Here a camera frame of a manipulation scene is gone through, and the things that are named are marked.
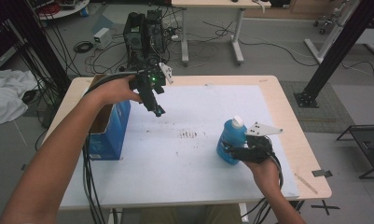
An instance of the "blue spray bottle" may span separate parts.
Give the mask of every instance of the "blue spray bottle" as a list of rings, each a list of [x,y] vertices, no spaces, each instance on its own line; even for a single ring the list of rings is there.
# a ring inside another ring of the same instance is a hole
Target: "blue spray bottle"
[[[226,147],[223,142],[226,142],[233,147],[244,147],[246,131],[247,128],[244,126],[244,121],[239,116],[227,120],[224,124],[224,131],[219,137],[218,145],[216,146],[216,152],[219,157],[232,165],[238,163],[239,161],[232,159],[230,155],[224,151]]]

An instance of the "blue cardboard box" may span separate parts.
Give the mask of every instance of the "blue cardboard box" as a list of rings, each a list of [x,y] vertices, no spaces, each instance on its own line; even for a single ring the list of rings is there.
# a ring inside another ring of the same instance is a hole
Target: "blue cardboard box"
[[[90,159],[116,161],[120,158],[131,102],[106,105],[97,115],[90,128]]]

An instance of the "white towel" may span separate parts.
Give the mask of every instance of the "white towel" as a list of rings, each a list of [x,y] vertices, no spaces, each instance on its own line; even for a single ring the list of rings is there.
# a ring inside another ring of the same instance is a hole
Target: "white towel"
[[[27,110],[21,98],[36,85],[30,71],[0,71],[0,124],[17,118]]]

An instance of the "white box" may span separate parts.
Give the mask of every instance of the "white box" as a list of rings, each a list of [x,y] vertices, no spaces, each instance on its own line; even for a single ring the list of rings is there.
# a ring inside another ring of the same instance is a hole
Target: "white box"
[[[94,35],[93,38],[98,49],[105,49],[112,42],[111,32],[108,28],[103,28],[96,35]]]

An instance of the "human hand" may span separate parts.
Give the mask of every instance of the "human hand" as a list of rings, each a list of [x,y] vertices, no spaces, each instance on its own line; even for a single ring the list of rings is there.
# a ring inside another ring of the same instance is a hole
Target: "human hand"
[[[244,164],[253,172],[256,185],[265,197],[280,193],[279,170],[272,159],[265,159],[260,164],[244,161]]]
[[[131,91],[129,82],[135,79],[135,76],[128,76],[118,78],[105,82],[103,85],[97,87],[94,91],[87,94],[87,96],[96,97],[102,105],[116,104],[125,100],[133,100],[142,102],[138,93]]]

